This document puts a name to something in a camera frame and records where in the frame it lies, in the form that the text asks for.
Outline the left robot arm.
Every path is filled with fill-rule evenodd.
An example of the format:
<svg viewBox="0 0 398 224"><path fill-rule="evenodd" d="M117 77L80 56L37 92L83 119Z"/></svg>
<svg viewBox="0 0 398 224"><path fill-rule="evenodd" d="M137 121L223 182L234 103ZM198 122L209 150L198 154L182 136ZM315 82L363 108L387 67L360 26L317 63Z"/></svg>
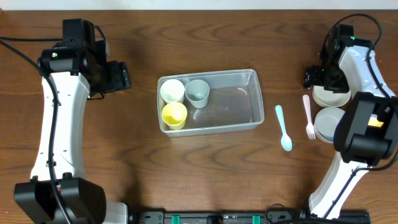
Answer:
<svg viewBox="0 0 398 224"><path fill-rule="evenodd" d="M43 80L40 146L28 182L16 184L14 200L35 223L127 223L128 207L108 200L85 178L83 117L88 100L131 87L124 62L110 61L99 27L65 19L63 37L37 62Z"/></svg>

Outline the yellow plastic bowl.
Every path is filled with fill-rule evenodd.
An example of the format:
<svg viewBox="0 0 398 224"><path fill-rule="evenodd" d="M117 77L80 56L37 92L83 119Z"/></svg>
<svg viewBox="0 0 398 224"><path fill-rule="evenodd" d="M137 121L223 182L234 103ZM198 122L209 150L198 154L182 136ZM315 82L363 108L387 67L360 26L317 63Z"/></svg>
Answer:
<svg viewBox="0 0 398 224"><path fill-rule="evenodd" d="M369 122L368 122L368 126L377 127L377 128L381 128L383 124L384 123L382 121L379 121L377 119L377 116L375 114L371 115Z"/></svg>

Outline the light blue plastic spoon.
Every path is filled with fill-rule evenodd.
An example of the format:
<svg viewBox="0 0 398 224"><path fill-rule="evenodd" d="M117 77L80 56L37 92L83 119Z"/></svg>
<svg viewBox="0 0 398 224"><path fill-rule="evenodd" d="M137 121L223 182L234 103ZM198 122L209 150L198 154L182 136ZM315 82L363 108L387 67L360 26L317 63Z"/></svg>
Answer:
<svg viewBox="0 0 398 224"><path fill-rule="evenodd" d="M285 120L284 120L284 114L283 114L283 109L281 105L276 105L275 106L275 112L277 115L277 119L281 128L282 136L280 139L281 146L286 150L286 151L291 151L293 148L292 140L287 134L286 127L285 127Z"/></svg>

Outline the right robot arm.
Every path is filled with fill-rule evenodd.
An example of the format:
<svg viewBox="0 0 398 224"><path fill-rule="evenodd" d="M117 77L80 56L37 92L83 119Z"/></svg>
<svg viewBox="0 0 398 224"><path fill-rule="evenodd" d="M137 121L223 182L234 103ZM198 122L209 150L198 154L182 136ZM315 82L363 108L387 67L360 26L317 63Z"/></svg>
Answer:
<svg viewBox="0 0 398 224"><path fill-rule="evenodd" d="M335 25L320 52L321 65L306 70L304 88L321 86L352 97L333 135L331 167L309 198L314 217L337 219L364 174L379 171L381 160L397 160L397 97L377 67L374 46L355 37L353 26Z"/></svg>

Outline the white plastic bowl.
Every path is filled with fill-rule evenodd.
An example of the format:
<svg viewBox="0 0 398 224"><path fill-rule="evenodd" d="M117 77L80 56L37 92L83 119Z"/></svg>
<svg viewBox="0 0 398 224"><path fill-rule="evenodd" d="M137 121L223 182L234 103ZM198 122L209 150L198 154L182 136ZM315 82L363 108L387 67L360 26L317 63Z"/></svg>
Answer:
<svg viewBox="0 0 398 224"><path fill-rule="evenodd" d="M351 98L351 92L333 93L325 90L322 86L314 86L312 96L315 102L321 107L340 107L345 105Z"/></svg>

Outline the pink plastic fork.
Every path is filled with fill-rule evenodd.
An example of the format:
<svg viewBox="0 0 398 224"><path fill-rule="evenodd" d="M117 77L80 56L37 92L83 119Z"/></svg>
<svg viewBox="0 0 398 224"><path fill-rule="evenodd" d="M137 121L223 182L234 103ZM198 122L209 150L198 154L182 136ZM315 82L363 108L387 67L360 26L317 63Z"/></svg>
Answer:
<svg viewBox="0 0 398 224"><path fill-rule="evenodd" d="M313 127L313 123L312 123L312 115L311 115L311 108L310 108L310 98L308 95L303 95L302 97L303 99L303 105L305 108L305 113L307 116L307 126L306 126L306 132L308 135L308 138L311 140L315 140L316 139L316 135L315 135L315 130Z"/></svg>

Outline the white plastic cup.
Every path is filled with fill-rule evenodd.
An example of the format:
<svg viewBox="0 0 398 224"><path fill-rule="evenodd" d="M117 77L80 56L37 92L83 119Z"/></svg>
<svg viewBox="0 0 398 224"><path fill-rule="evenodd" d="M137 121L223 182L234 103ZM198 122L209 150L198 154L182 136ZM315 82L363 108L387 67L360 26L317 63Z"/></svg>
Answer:
<svg viewBox="0 0 398 224"><path fill-rule="evenodd" d="M183 103L185 87L183 83L177 79L167 80L160 88L160 95L166 103Z"/></svg>

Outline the grey plastic bowl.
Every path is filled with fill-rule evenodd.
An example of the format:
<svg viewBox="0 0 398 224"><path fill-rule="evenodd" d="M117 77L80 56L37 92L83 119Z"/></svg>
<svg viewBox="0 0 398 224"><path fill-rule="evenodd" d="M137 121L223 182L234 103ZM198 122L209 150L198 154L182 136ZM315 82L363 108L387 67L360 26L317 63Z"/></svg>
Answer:
<svg viewBox="0 0 398 224"><path fill-rule="evenodd" d="M321 141L327 143L333 142L337 124L344 113L342 109L334 107L323 108L317 113L314 128L315 134Z"/></svg>

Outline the grey plastic cup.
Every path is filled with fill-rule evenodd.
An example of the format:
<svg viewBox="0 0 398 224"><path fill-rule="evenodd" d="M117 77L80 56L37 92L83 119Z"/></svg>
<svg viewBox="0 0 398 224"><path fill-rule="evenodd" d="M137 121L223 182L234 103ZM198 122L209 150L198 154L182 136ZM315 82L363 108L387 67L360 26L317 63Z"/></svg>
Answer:
<svg viewBox="0 0 398 224"><path fill-rule="evenodd" d="M185 96L193 107L204 108L208 103L210 87L203 80L193 80L185 88Z"/></svg>

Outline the yellow plastic cup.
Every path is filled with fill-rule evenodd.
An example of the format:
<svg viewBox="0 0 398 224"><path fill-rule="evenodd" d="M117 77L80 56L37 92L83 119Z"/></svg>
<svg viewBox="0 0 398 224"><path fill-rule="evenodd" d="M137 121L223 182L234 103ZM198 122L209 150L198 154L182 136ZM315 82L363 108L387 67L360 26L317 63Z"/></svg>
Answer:
<svg viewBox="0 0 398 224"><path fill-rule="evenodd" d="M170 129L179 130L185 126L187 113L183 103L171 102L162 109L161 118Z"/></svg>

